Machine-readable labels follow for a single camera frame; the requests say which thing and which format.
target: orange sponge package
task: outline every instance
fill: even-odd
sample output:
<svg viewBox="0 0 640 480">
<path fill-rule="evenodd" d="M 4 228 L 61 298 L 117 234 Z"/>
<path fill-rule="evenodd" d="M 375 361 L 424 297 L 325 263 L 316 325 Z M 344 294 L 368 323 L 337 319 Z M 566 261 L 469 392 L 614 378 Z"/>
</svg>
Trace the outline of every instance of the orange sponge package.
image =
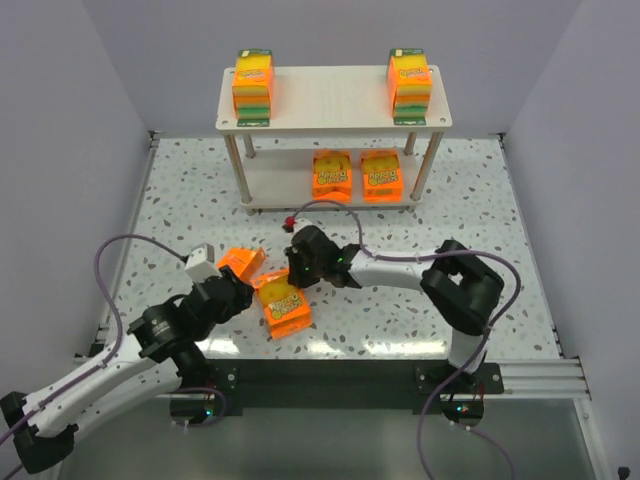
<svg viewBox="0 0 640 480">
<path fill-rule="evenodd" d="M 256 278 L 253 288 L 264 307 L 273 338 L 282 338 L 311 326 L 311 307 L 301 290 L 289 285 L 289 269 Z"/>
<path fill-rule="evenodd" d="M 313 199 L 351 201 L 351 154 L 348 150 L 313 152 Z"/>
<path fill-rule="evenodd" d="M 395 149 L 363 150 L 360 152 L 360 164 L 366 202 L 402 200 L 402 169 Z"/>
<path fill-rule="evenodd" d="M 264 249 L 250 250 L 248 248 L 230 248 L 218 262 L 218 268 L 228 265 L 233 273 L 244 283 L 249 284 L 267 258 Z"/>
</svg>

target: wooden shelf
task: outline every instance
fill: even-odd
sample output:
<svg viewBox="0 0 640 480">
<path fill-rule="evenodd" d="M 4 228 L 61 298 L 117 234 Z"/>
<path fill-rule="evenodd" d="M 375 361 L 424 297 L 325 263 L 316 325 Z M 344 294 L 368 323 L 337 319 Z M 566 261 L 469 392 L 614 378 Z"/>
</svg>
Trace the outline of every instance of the wooden shelf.
<svg viewBox="0 0 640 480">
<path fill-rule="evenodd" d="M 268 127 L 238 127 L 227 68 L 220 90 L 216 128 L 223 134 L 345 134 L 445 131 L 451 113 L 442 77 L 431 65 L 433 89 L 426 125 L 394 125 L 386 66 L 277 67 Z"/>
<path fill-rule="evenodd" d="M 413 155 L 398 152 L 402 179 L 403 198 L 400 202 L 367 203 L 363 200 L 364 181 L 360 169 L 360 150 L 351 150 L 351 168 L 353 169 L 353 192 L 351 203 L 354 207 L 403 207 L 416 205 L 409 198 L 418 174 L 418 165 Z M 252 209 L 282 209 L 300 206 L 313 200 L 311 181 L 313 172 L 311 162 L 313 150 L 260 150 L 255 158 L 244 158 L 244 172 L 251 191 L 251 202 L 242 206 Z M 317 205 L 318 208 L 330 208 L 330 205 Z"/>
</svg>

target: white wall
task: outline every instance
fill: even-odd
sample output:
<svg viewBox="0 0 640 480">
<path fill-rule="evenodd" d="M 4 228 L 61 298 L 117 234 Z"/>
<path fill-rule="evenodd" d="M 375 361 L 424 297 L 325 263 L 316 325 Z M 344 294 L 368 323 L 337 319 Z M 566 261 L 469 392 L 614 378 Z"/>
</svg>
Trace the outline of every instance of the white wall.
<svg viewBox="0 0 640 480">
<path fill-rule="evenodd" d="M 640 2 L 583 0 L 507 136 L 560 340 L 614 467 L 640 474 Z"/>
<path fill-rule="evenodd" d="M 3 396 L 86 352 L 104 305 L 93 253 L 129 221 L 148 141 L 80 0 L 0 2 L 0 71 Z M 0 477 L 16 463 L 0 448 Z"/>
<path fill-rule="evenodd" d="M 455 133 L 505 132 L 580 0 L 84 0 L 149 129 L 211 135 L 225 67 L 383 64 L 419 46 L 442 70 Z"/>
</svg>

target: printed label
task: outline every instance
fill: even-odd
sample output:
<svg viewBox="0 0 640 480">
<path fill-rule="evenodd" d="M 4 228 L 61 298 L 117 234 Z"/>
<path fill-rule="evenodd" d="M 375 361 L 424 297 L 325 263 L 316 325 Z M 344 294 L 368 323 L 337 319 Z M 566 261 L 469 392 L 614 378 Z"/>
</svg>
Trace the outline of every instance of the printed label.
<svg viewBox="0 0 640 480">
<path fill-rule="evenodd" d="M 298 292 L 293 292 L 291 295 L 284 297 L 282 300 L 270 303 L 269 310 L 271 310 L 271 316 L 275 320 L 278 320 L 301 306 L 302 299 L 300 298 L 300 295 L 298 294 Z"/>
<path fill-rule="evenodd" d="M 264 78 L 264 77 L 265 77 L 264 71 L 259 68 L 255 68 L 253 70 L 241 70 L 240 72 L 238 72 L 238 79 L 240 80 L 246 80 L 247 78 Z"/>
<path fill-rule="evenodd" d="M 403 68 L 398 71 L 400 78 L 422 77 L 427 74 L 423 67 Z"/>
<path fill-rule="evenodd" d="M 339 170 L 337 172 L 320 172 L 318 173 L 318 185 L 325 185 L 327 183 L 341 183 L 346 182 L 347 172 Z"/>
<path fill-rule="evenodd" d="M 372 187 L 397 182 L 398 180 L 397 170 L 384 170 L 382 172 L 371 172 L 369 174 L 369 185 Z"/>
</svg>

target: shelf top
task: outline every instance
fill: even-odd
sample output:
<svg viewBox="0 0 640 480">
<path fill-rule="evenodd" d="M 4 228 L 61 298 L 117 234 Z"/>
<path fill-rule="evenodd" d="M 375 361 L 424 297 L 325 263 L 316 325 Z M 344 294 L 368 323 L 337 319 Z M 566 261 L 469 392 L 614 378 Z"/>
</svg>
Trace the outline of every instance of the shelf top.
<svg viewBox="0 0 640 480">
<path fill-rule="evenodd" d="M 231 133 L 369 133 L 445 131 L 451 113 L 440 70 L 433 78 L 426 125 L 394 125 L 387 92 L 386 66 L 276 67 L 274 104 L 268 127 L 238 127 L 231 83 L 234 68 L 222 79 L 216 128 Z"/>
</svg>

